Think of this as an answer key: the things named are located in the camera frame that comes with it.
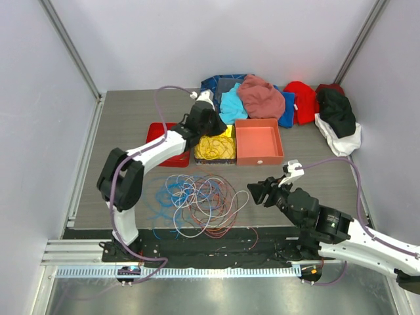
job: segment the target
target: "orange bin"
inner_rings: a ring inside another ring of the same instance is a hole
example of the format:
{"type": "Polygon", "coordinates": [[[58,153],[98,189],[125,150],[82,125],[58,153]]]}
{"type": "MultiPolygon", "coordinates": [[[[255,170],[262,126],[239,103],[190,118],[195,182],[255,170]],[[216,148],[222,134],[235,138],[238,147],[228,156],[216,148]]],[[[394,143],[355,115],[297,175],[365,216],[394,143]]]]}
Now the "orange bin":
{"type": "Polygon", "coordinates": [[[238,165],[282,164],[284,153],[276,119],[239,119],[235,129],[238,165]]]}

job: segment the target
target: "navy blue cloth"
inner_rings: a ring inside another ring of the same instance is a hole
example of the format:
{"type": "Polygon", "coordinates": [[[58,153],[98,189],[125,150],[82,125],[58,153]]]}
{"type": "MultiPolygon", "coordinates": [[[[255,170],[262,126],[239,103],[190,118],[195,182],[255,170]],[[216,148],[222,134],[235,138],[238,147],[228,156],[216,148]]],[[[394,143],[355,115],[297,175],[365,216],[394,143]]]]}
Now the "navy blue cloth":
{"type": "Polygon", "coordinates": [[[293,127],[293,116],[295,115],[295,93],[283,92],[277,86],[274,86],[284,97],[285,110],[284,114],[278,120],[278,124],[285,128],[293,127]]]}
{"type": "Polygon", "coordinates": [[[214,75],[213,77],[209,77],[208,79],[201,82],[200,92],[205,90],[210,90],[213,92],[213,104],[215,108],[220,112],[220,102],[215,98],[216,95],[216,88],[217,83],[221,77],[228,77],[230,79],[245,79],[247,74],[221,74],[221,75],[214,75]]]}

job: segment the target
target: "clothing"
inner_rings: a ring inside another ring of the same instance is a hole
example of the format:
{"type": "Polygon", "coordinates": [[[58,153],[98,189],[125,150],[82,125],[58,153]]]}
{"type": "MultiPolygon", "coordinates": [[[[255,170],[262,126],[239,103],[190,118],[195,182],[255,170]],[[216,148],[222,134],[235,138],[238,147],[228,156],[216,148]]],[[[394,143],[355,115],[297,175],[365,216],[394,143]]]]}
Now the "clothing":
{"type": "Polygon", "coordinates": [[[295,93],[295,110],[294,123],[300,125],[310,123],[315,120],[315,113],[320,111],[320,106],[316,101],[316,93],[308,85],[300,81],[293,81],[286,85],[284,92],[295,93]]]}
{"type": "Polygon", "coordinates": [[[220,104],[222,102],[222,93],[229,92],[235,83],[242,83],[243,79],[232,79],[229,77],[221,77],[217,81],[216,93],[214,99],[220,104]]]}
{"type": "Polygon", "coordinates": [[[285,100],[273,84],[249,74],[238,89],[238,96],[250,118],[276,118],[283,115],[285,100]]]}
{"type": "Polygon", "coordinates": [[[236,83],[227,93],[222,93],[220,104],[220,118],[227,125],[232,125],[237,119],[247,119],[248,114],[243,108],[242,101],[237,91],[241,83],[236,83]]]}
{"type": "Polygon", "coordinates": [[[221,74],[221,75],[214,75],[213,77],[209,77],[206,80],[201,82],[200,92],[205,90],[210,90],[213,93],[213,104],[217,110],[220,110],[221,103],[217,101],[215,98],[217,83],[219,79],[222,77],[228,77],[230,79],[245,79],[246,74],[221,74]]]}
{"type": "Polygon", "coordinates": [[[331,126],[337,138],[354,134],[356,118],[347,97],[333,89],[322,89],[316,98],[320,103],[320,118],[331,126]]]}
{"type": "Polygon", "coordinates": [[[356,123],[356,130],[353,135],[337,138],[331,126],[315,114],[315,125],[320,129],[321,134],[327,139],[328,146],[336,156],[348,156],[362,144],[362,127],[356,123]]]}
{"type": "Polygon", "coordinates": [[[321,91],[322,89],[333,89],[336,90],[337,92],[339,92],[341,95],[346,96],[346,94],[344,93],[343,88],[336,84],[336,83],[332,83],[332,84],[319,84],[318,87],[315,90],[315,93],[318,94],[319,91],[321,91]]]}
{"type": "Polygon", "coordinates": [[[283,92],[276,85],[274,88],[280,91],[285,100],[285,110],[283,115],[278,120],[278,124],[285,128],[292,128],[293,116],[295,113],[295,93],[283,92]]]}

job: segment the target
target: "turquoise cloth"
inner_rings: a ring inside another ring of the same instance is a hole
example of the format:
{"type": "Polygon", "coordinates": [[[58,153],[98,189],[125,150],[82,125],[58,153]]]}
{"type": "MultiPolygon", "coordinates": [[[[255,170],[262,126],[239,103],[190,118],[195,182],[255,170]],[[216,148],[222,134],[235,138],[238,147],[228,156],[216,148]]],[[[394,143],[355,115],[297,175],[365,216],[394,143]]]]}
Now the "turquoise cloth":
{"type": "Polygon", "coordinates": [[[248,118],[248,114],[245,111],[245,108],[243,108],[242,101],[236,93],[240,85],[241,83],[237,83],[229,92],[222,93],[220,118],[227,125],[235,123],[235,120],[237,119],[248,118]]]}

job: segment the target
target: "plaid cloth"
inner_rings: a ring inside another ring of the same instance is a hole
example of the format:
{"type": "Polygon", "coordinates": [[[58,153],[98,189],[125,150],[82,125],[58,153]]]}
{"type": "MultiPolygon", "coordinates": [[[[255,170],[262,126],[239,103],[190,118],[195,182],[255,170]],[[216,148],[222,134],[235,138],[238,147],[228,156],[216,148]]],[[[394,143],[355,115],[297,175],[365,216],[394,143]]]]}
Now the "plaid cloth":
{"type": "Polygon", "coordinates": [[[217,83],[221,77],[228,77],[231,79],[245,79],[247,74],[221,74],[221,75],[214,75],[213,77],[209,77],[208,79],[201,82],[200,92],[205,90],[210,90],[213,92],[213,104],[215,108],[220,112],[220,103],[215,98],[217,83]]]}

